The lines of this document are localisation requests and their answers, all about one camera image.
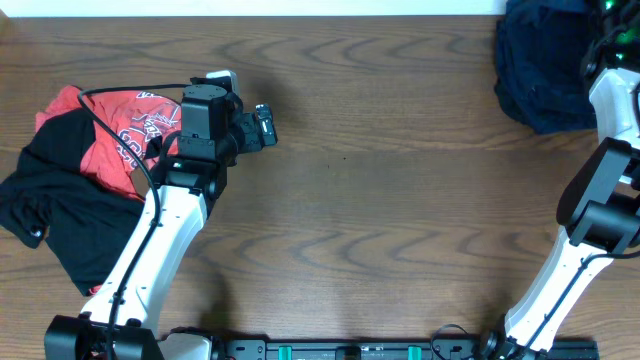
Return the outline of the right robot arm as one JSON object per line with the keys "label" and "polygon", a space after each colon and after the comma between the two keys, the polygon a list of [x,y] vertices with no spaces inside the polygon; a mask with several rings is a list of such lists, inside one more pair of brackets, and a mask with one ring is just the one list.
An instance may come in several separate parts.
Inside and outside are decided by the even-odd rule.
{"label": "right robot arm", "polygon": [[598,146],[565,188],[549,257],[476,347],[479,359],[595,359],[557,331],[612,262],[639,254],[639,5],[509,1],[496,24],[502,110],[539,134],[595,128]]}

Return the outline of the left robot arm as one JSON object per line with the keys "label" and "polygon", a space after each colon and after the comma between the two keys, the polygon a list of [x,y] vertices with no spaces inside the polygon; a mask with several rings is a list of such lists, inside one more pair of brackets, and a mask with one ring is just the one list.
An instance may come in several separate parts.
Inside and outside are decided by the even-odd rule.
{"label": "left robot arm", "polygon": [[240,154],[278,142],[269,105],[247,112],[232,86],[184,85],[178,152],[146,170],[146,203],[105,284],[76,317],[57,315],[45,337],[48,359],[224,359],[219,338],[185,329],[159,339],[166,296],[191,241],[223,192]]}

